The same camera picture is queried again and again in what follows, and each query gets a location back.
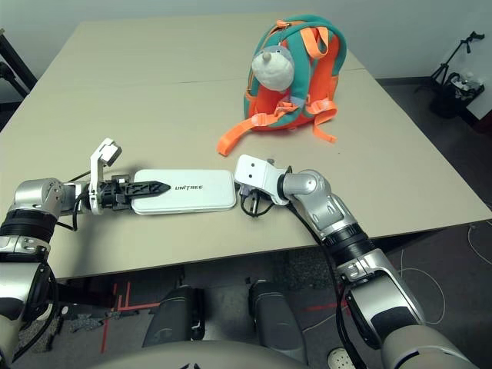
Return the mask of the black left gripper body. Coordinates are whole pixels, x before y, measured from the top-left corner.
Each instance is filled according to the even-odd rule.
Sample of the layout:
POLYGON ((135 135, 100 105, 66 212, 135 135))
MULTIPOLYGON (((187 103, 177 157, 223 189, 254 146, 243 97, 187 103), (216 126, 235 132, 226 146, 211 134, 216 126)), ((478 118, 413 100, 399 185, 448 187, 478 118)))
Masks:
POLYGON ((127 189, 130 175, 112 175, 109 181, 101 185, 101 207, 112 211, 123 211, 131 208, 131 199, 127 189))

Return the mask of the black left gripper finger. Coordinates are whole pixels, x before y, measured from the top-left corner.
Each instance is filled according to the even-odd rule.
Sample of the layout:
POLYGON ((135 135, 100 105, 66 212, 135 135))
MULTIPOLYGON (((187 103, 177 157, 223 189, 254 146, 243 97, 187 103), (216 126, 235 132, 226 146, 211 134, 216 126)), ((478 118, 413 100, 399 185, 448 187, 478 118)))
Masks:
POLYGON ((145 198, 159 196, 169 191, 171 186, 160 181, 129 182, 125 185, 126 198, 145 198))

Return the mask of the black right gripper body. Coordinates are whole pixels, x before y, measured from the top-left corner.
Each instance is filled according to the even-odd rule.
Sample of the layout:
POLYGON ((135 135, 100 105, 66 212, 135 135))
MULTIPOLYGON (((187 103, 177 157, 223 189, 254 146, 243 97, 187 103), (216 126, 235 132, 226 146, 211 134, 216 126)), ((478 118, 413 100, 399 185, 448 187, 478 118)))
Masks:
POLYGON ((246 184, 238 185, 238 194, 241 208, 246 210, 261 210, 269 200, 266 194, 246 184))

